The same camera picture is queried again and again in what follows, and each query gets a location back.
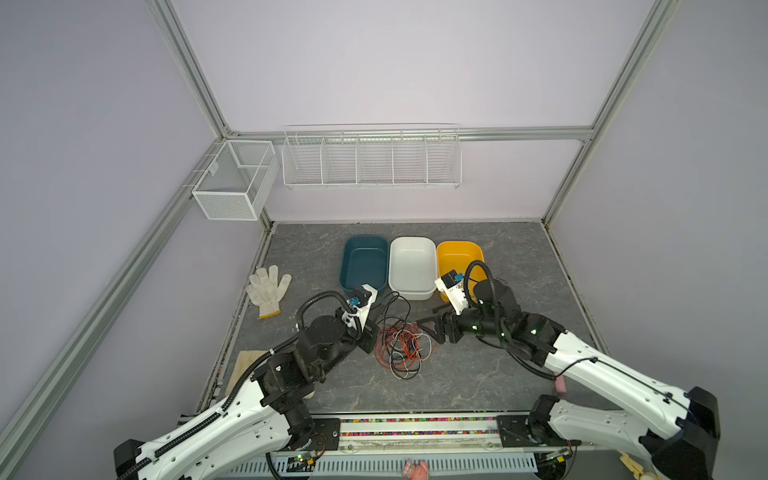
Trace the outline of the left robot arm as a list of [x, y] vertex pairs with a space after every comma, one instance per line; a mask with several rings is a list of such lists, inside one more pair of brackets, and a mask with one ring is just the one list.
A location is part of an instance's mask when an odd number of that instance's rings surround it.
[[372, 352], [378, 292], [320, 292], [296, 312], [297, 332], [252, 362], [230, 393], [182, 426], [113, 452], [120, 479], [215, 479], [253, 457], [306, 446], [315, 426], [305, 399], [355, 349]]

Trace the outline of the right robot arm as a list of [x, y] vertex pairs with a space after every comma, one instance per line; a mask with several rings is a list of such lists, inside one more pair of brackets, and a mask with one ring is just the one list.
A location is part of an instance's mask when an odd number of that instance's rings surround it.
[[712, 393], [701, 387], [685, 391], [611, 358], [562, 324], [523, 310], [512, 289], [493, 275], [473, 281], [476, 268], [489, 269], [475, 260], [463, 273], [451, 270], [436, 278], [451, 309], [420, 320], [432, 339], [455, 344], [473, 335], [530, 373], [552, 382], [572, 379], [616, 407], [588, 408], [542, 395], [526, 420], [535, 441], [614, 447], [651, 463], [664, 479], [713, 477], [721, 427]]

